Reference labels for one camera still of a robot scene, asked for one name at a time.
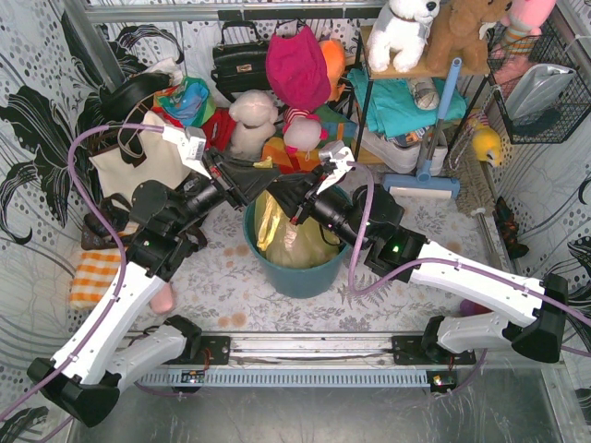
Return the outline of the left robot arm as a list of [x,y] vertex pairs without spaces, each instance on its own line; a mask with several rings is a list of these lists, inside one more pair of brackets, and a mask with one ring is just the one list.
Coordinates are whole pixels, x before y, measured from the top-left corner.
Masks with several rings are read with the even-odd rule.
[[179,315],[125,350],[117,347],[182,262],[202,249],[187,229],[224,202],[247,206],[281,174],[275,165],[258,167],[217,150],[207,151],[200,166],[209,183],[199,192],[177,192],[157,180],[135,189],[130,218],[139,228],[114,282],[53,357],[30,364],[27,374],[43,396],[87,427],[102,422],[121,393],[155,367],[201,357],[201,328]]

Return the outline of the yellow translucent trash bag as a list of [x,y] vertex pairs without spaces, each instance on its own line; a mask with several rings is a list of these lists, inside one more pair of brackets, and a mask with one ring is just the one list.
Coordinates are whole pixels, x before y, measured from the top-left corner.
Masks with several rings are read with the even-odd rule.
[[317,221],[293,225],[276,199],[264,191],[255,202],[255,243],[271,264],[288,269],[310,269],[336,258],[342,251],[338,237]]

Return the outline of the teal plastic trash bin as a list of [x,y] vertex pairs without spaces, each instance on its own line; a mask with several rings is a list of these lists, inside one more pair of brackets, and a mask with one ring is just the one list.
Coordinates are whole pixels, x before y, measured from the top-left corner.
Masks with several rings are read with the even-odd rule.
[[247,245],[262,266],[267,282],[276,292],[296,299],[306,299],[325,293],[335,282],[344,261],[347,245],[341,240],[342,251],[331,261],[310,269],[288,269],[271,264],[258,251],[255,243],[255,202],[244,214],[243,231]]

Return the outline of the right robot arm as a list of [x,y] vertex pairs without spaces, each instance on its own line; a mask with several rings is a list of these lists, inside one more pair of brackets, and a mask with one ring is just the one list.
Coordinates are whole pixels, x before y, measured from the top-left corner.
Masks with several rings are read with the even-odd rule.
[[567,318],[567,283],[516,276],[461,257],[401,224],[403,208],[369,180],[352,199],[336,191],[335,170],[319,166],[307,174],[285,175],[267,190],[293,224],[312,219],[350,245],[366,249],[365,264],[381,281],[398,280],[441,289],[488,311],[469,317],[432,317],[420,352],[435,363],[450,363],[475,349],[512,348],[539,363],[561,355]]

